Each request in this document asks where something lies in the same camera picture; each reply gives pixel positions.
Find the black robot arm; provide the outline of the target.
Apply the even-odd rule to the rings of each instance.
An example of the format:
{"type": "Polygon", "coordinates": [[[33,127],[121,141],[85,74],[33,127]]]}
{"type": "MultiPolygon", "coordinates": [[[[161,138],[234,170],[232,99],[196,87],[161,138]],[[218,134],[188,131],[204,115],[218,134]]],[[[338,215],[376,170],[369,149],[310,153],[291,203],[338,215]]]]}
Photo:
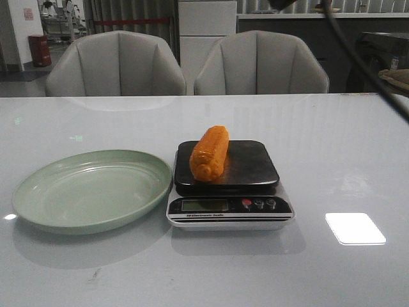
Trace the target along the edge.
{"type": "Polygon", "coordinates": [[[277,12],[283,11],[283,9],[289,7],[297,0],[269,0],[269,4],[272,10],[277,12]]]}

